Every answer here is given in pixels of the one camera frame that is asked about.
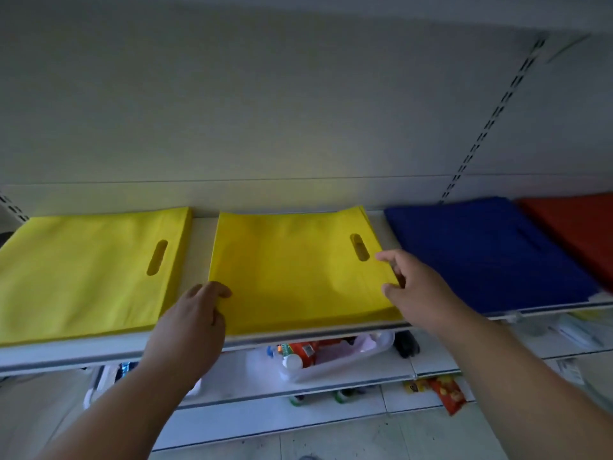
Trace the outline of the person's left hand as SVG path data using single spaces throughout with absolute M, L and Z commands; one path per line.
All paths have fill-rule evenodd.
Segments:
M 206 284 L 188 290 L 155 325 L 138 370 L 169 390 L 186 395 L 222 353 L 226 322 Z

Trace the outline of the person's right hand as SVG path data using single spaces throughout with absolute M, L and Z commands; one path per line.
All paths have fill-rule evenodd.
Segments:
M 407 290 L 405 306 L 395 307 L 411 325 L 444 337 L 479 320 L 443 278 L 417 257 L 402 249 L 381 251 L 375 257 L 392 267 L 398 286 Z

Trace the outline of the stack of deep yellow bags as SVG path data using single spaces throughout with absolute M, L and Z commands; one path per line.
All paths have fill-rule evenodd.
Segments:
M 362 206 L 330 213 L 220 213 L 209 281 L 226 334 L 253 335 L 400 321 L 381 291 L 397 285 Z

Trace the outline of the person's left forearm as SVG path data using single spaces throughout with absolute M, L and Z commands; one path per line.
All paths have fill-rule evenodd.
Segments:
M 147 460 L 198 379 L 185 365 L 170 369 L 141 362 L 34 460 Z

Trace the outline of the person's right forearm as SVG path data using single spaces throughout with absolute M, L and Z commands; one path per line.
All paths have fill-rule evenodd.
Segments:
M 613 460 L 613 416 L 507 328 L 472 310 L 433 331 L 512 460 Z

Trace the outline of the black bottle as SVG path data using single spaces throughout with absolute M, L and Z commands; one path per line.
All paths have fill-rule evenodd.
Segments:
M 394 348 L 402 359 L 409 359 L 420 353 L 420 345 L 409 330 L 395 333 Z

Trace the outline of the white lower shelf board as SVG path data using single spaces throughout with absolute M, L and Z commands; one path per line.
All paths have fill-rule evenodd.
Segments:
M 335 425 L 358 419 L 443 407 L 433 391 L 409 394 L 402 383 L 415 379 L 453 376 L 468 403 L 476 398 L 453 357 L 433 337 L 411 330 L 420 353 L 402 359 L 394 345 L 388 351 L 340 371 L 302 383 L 277 376 L 255 375 L 245 365 L 249 351 L 222 354 L 213 369 L 196 384 L 159 435 L 153 451 L 168 451 L 302 428 Z M 344 404 L 333 393 L 354 388 Z M 294 407 L 288 397 L 306 395 Z

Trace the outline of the orange bottle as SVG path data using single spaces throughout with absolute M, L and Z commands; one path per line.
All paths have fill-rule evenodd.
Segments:
M 302 342 L 288 344 L 290 353 L 300 355 L 303 361 L 303 369 L 314 366 L 317 362 L 319 344 L 316 342 Z

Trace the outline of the stack of blue bags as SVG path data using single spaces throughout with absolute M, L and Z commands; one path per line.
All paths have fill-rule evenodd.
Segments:
M 502 197 L 387 208 L 402 249 L 483 315 L 587 302 L 600 284 Z

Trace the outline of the red snack packet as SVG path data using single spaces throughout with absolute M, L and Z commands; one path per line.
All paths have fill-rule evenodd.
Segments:
M 404 381 L 402 385 L 409 394 L 433 391 L 451 417 L 456 415 L 468 402 L 453 376 L 443 375 L 429 379 Z

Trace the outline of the stack of pale yellow bags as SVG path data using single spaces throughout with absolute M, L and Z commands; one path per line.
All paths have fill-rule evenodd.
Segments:
M 152 329 L 192 221 L 188 207 L 31 218 L 0 248 L 0 347 Z

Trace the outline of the white metal shelf board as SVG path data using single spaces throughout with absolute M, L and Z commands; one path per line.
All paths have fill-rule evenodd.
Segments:
M 180 291 L 208 278 L 210 258 L 218 218 L 196 218 L 191 227 L 188 251 L 182 269 Z M 520 309 L 490 314 L 491 320 L 517 316 L 535 317 L 578 310 L 600 310 L 613 307 L 613 293 L 607 291 L 593 295 L 586 302 L 564 303 L 538 309 Z M 238 351 L 279 343 L 326 340 L 367 332 L 404 331 L 411 325 L 403 320 L 371 321 L 361 325 L 314 327 L 297 331 L 227 335 L 223 351 Z M 0 376 L 63 371 L 94 367 L 112 363 L 140 361 L 150 332 L 104 335 L 86 339 L 73 339 L 0 347 Z

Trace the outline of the white plastic item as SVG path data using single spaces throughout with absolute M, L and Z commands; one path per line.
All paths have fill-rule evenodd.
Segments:
M 121 379 L 123 370 L 128 366 L 127 363 L 115 363 L 96 368 L 83 399 L 83 410 L 87 410 L 106 390 Z

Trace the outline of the white packet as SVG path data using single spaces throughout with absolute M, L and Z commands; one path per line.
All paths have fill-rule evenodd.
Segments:
M 599 351 L 604 349 L 604 343 L 594 328 L 585 321 L 569 314 L 561 314 L 556 317 L 552 329 L 584 350 Z

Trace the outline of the stack of red bags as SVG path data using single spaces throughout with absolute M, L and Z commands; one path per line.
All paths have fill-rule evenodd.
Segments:
M 613 294 L 613 192 L 523 198 L 520 209 Z

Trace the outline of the white paper label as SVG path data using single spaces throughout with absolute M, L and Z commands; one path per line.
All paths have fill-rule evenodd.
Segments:
M 585 380 L 575 358 L 557 359 L 553 368 L 564 380 L 573 385 L 585 385 Z

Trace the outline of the slotted metal shelf upright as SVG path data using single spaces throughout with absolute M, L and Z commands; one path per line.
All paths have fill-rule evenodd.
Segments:
M 0 190 L 0 207 L 10 216 L 15 222 L 24 224 L 29 221 L 29 216 L 24 213 L 9 197 Z
M 548 42 L 550 34 L 548 32 L 542 31 L 539 32 L 535 41 L 533 42 L 531 48 L 528 53 L 524 57 L 523 62 L 519 66 L 519 68 L 515 71 L 511 81 L 507 85 L 504 90 L 504 93 L 500 97 L 499 101 L 497 101 L 492 113 L 487 118 L 484 125 L 481 127 L 479 134 L 476 136 L 473 141 L 470 149 L 464 155 L 462 162 L 460 163 L 458 169 L 455 171 L 453 176 L 451 177 L 448 185 L 441 193 L 437 205 L 443 205 L 448 201 L 449 196 L 452 194 L 454 188 L 459 184 L 459 181 L 462 179 L 464 174 L 467 173 L 467 169 L 471 165 L 471 161 L 474 159 L 475 155 L 478 154 L 479 150 L 484 146 L 484 141 L 487 139 L 487 136 L 491 133 L 492 128 L 495 123 L 500 119 L 500 116 L 504 113 L 505 109 L 508 107 L 509 101 L 516 94 L 517 89 L 522 84 L 524 77 L 530 71 L 533 64 L 540 57 L 543 47 Z

